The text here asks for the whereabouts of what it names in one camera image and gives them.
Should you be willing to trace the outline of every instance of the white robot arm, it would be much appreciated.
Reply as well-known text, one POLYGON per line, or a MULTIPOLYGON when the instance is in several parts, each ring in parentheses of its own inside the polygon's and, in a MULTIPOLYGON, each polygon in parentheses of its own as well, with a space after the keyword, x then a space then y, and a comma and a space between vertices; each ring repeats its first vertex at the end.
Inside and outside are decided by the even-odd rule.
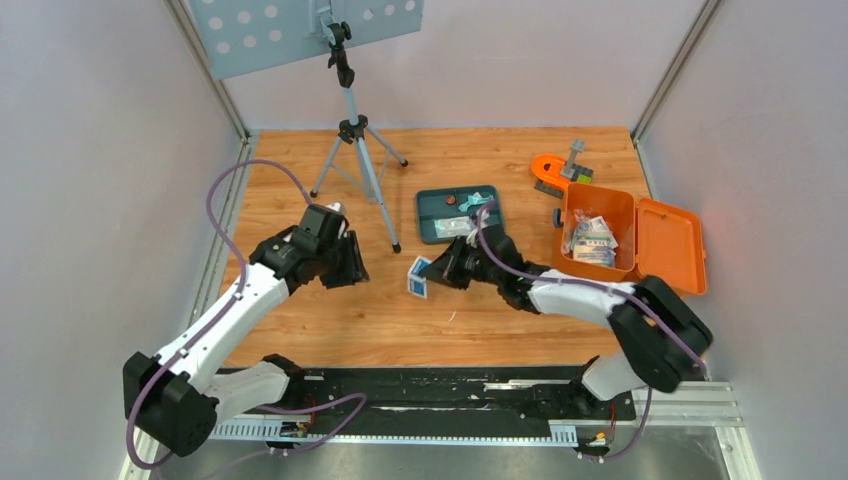
POLYGON ((692 357, 702 355, 713 340, 710 330, 662 279, 604 283, 571 277, 525 261, 503 225, 457 237, 421 274, 459 289, 468 288, 471 280, 492 283, 517 310, 565 315, 612 330, 621 351, 591 359, 569 384, 571 398, 564 402, 577 414, 585 415, 598 402, 646 385, 673 392, 692 371, 692 357), (498 262, 478 247, 481 236, 498 262), (636 302, 649 305, 677 338, 647 322, 636 302))
POLYGON ((216 372, 232 350, 274 307, 301 285, 318 277, 326 288, 368 281, 356 234, 348 230, 344 208, 310 205, 300 224, 260 243, 250 255, 247 284, 241 278, 185 333, 152 358, 135 353, 124 365, 124 408, 129 417, 141 389, 179 355, 142 404, 136 425, 179 456, 194 452, 219 423, 290 393, 303 369, 279 356, 229 375, 216 372), (215 316, 236 299, 219 320, 215 316), (206 333, 191 348, 186 342, 206 333))

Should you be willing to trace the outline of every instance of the orange object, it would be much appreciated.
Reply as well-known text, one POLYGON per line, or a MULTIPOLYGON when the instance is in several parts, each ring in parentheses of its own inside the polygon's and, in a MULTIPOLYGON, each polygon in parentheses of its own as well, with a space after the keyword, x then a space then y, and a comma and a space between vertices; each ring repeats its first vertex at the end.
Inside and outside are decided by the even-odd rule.
POLYGON ((533 159, 533 163, 530 164, 530 171, 545 185, 564 192, 571 183, 571 180, 559 174, 566 162, 567 160, 562 157, 546 153, 533 159))
POLYGON ((650 198, 637 202, 627 192, 583 183, 572 183, 562 201, 563 228, 554 236, 552 261, 557 270, 604 282, 655 275, 679 293, 707 291, 701 221, 694 213, 650 198), (575 227, 575 210, 604 217, 618 242, 614 268, 563 255, 565 233, 575 227))

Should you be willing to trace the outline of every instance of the small item in tray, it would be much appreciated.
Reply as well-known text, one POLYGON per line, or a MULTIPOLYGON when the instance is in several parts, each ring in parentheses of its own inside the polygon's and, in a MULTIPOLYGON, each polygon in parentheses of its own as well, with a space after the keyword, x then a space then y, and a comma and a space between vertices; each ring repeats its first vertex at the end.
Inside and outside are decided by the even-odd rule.
POLYGON ((433 220, 438 238, 453 238, 468 235, 474 230, 474 222, 468 217, 440 218, 433 220))
POLYGON ((484 197, 480 195, 480 192, 474 192, 474 195, 469 195, 468 200, 466 200, 465 203, 459 206, 459 211, 467 212, 468 209, 473 207, 474 205, 483 205, 484 203, 488 202, 489 200, 492 200, 493 198, 495 197, 491 195, 484 197))

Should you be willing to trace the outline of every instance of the tripod leg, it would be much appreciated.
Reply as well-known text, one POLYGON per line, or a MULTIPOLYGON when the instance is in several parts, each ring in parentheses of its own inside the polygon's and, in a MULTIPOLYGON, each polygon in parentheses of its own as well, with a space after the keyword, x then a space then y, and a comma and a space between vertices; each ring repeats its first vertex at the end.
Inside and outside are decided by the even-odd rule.
POLYGON ((368 176, 368 170, 374 167, 371 165, 371 158, 368 156, 365 139, 358 139, 354 145, 354 150, 356 150, 356 160, 359 163, 359 173, 362 175, 362 189, 365 191, 365 200, 376 202, 377 197, 374 195, 374 183, 371 181, 371 177, 368 176), (360 140, 363 142, 361 149, 359 148, 360 140))
POLYGON ((397 150, 395 150, 391 145, 389 145, 389 142, 387 142, 386 139, 383 138, 382 135, 380 135, 380 132, 378 132, 376 128, 372 127, 371 125, 368 125, 367 127, 365 127, 365 129, 368 130, 368 133, 370 133, 374 138, 376 138, 378 142, 380 142, 380 144, 383 146, 383 148, 386 149, 387 152, 391 153, 393 157, 398 159, 398 162, 400 162, 401 167, 409 165, 409 162, 407 162, 406 159, 403 158, 397 150))
POLYGON ((365 139, 358 138, 356 147, 359 155, 362 156, 362 167, 365 174, 368 175, 368 183, 374 188, 374 195, 377 197, 377 203, 380 205, 380 211, 383 213, 383 220, 386 222, 386 228, 389 229, 389 237, 392 239, 392 250, 395 253, 400 253, 400 243, 395 234, 395 227, 392 225, 392 218, 389 216, 389 211, 386 209, 386 202, 383 200, 383 192, 380 190, 380 184, 377 183, 377 175, 374 173, 374 167, 371 165, 371 158, 368 156, 368 149, 365 148, 365 139))
POLYGON ((336 154, 339 153, 339 147, 342 145, 342 139, 340 137, 336 137, 336 141, 333 142, 333 148, 330 149, 330 155, 327 156, 327 161, 324 162, 324 167, 321 169, 321 174, 318 175, 318 181, 315 183, 315 188, 309 192, 309 196, 315 198, 318 196, 318 189, 321 188, 321 184, 324 183, 324 177, 327 176, 327 172, 330 170, 330 167, 333 166, 333 160, 336 158, 336 154))

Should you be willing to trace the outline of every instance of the green tray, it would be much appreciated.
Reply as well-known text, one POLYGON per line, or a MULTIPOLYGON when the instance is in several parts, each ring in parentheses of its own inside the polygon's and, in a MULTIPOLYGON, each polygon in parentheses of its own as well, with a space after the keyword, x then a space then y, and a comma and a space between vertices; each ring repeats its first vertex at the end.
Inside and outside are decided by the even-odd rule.
POLYGON ((450 243, 454 237, 440 238, 436 234, 436 220, 455 217, 470 217, 477 212, 482 205, 473 205, 467 212, 460 212, 459 206, 468 200, 470 195, 480 192, 480 195, 495 198, 495 208, 489 210, 489 225, 503 224, 503 213, 501 212, 501 199, 498 190, 491 185, 473 185, 468 187, 437 188, 435 190, 422 190, 415 194, 415 213, 418 217, 418 235, 421 241, 428 244, 450 243), (456 203, 448 205, 445 198, 448 195, 456 197, 456 203))

